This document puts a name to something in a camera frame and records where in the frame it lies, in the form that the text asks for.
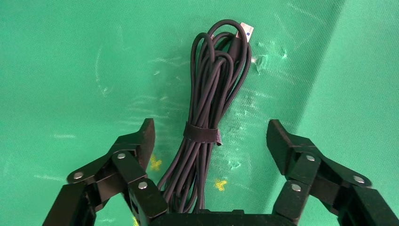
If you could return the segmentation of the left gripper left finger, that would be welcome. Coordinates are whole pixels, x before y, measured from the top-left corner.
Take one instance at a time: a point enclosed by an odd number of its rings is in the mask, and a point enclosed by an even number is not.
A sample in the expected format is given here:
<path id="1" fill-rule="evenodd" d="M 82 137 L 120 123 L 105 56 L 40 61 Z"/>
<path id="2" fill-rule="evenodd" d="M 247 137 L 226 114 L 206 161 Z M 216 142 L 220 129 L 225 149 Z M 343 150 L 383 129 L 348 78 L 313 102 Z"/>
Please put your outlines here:
<path id="1" fill-rule="evenodd" d="M 119 136 L 105 155 L 68 175 L 43 225 L 92 226 L 97 212 L 118 194 L 140 226 L 165 214 L 168 205 L 146 173 L 154 143 L 152 118 L 137 132 Z"/>

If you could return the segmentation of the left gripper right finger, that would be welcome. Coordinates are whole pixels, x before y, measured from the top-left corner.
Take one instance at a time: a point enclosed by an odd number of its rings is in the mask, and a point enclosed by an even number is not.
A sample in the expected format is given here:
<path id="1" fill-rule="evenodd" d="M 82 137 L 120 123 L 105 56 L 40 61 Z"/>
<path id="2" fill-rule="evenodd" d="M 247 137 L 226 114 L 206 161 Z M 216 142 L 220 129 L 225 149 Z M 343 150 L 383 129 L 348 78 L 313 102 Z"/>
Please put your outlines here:
<path id="1" fill-rule="evenodd" d="M 398 225 L 397 216 L 367 177 L 327 158 L 310 139 L 287 132 L 279 120 L 270 120 L 266 141 L 286 178 L 273 214 L 297 225 L 313 196 L 342 226 Z"/>

